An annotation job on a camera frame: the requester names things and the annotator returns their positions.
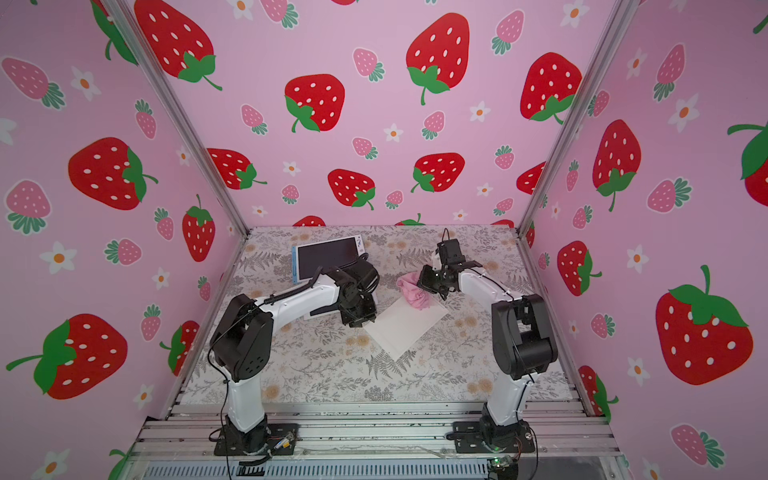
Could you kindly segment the pink fluffy cloth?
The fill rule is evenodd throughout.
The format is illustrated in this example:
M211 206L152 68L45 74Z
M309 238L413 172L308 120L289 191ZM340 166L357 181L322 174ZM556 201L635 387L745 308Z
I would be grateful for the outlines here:
M400 290L405 301L412 308L416 310L425 310L431 308L435 302L429 292L417 285L419 278L419 272L404 274L397 279L396 286Z

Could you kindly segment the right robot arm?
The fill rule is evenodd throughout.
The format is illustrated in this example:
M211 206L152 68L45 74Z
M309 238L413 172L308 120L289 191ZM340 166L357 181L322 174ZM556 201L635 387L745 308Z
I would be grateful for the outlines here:
M460 292L490 313L492 351L501 374L483 407L480 432L487 445L499 448L504 440L529 433L526 403L538 377L558 359L549 310L541 296L515 293L491 278L463 255L457 239L439 242L436 254L440 265L423 267L417 286L442 299Z

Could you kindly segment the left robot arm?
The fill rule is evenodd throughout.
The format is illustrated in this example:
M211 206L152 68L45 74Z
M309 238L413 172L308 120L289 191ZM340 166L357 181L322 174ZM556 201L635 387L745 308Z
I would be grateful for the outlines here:
M266 448L269 427L260 374L267 366L274 333L304 316L340 315L342 324L361 328L376 318L374 293L380 275L363 254L343 267L320 267L293 289L252 299L234 297L209 343L207 360L225 378L226 415L221 441L227 453L255 454Z

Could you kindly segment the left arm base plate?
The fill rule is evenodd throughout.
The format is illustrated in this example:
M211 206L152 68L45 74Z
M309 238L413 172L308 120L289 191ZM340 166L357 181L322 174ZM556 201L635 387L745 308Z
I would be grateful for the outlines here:
M227 422L216 439L215 456L290 456L298 440L299 425L295 423L267 423L254 427L248 433Z

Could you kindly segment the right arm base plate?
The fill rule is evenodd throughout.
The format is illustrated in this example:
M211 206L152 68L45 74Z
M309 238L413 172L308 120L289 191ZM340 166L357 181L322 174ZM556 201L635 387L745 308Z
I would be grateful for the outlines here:
M508 426L497 426L483 419L476 422L454 422L445 435L458 453L488 453L519 455L535 453L534 434L530 425L520 421Z

